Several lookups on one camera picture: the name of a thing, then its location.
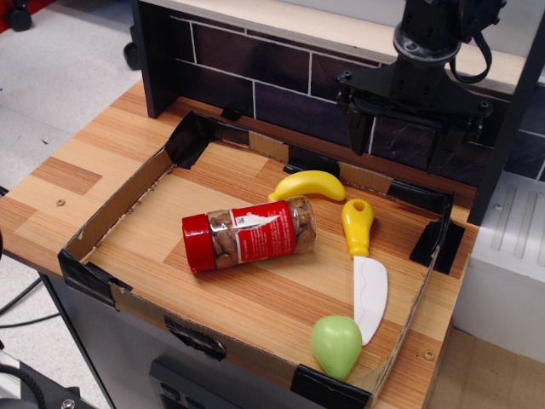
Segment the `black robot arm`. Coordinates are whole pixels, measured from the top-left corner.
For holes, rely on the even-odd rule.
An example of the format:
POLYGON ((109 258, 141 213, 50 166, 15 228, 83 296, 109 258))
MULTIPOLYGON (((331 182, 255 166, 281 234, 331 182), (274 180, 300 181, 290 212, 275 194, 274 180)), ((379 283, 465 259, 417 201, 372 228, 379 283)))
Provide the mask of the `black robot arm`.
POLYGON ((408 1, 395 27, 397 60, 342 72, 336 105, 347 115, 351 150, 364 154, 372 125, 389 118, 430 130, 427 171, 438 173, 458 147, 477 141, 493 106, 466 90, 486 78, 491 48, 483 31, 499 21, 503 1, 408 1))

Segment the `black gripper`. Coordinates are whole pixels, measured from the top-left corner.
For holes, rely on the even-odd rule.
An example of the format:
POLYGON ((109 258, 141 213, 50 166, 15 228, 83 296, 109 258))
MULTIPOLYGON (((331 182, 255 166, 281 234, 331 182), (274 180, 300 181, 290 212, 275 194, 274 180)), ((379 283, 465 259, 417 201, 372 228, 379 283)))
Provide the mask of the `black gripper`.
POLYGON ((347 114, 350 149, 363 155, 375 117, 397 119, 436 130, 427 172, 437 175, 468 141, 480 138, 491 102, 453 81, 443 66, 397 60, 379 68, 346 70, 338 77, 337 106, 347 114))

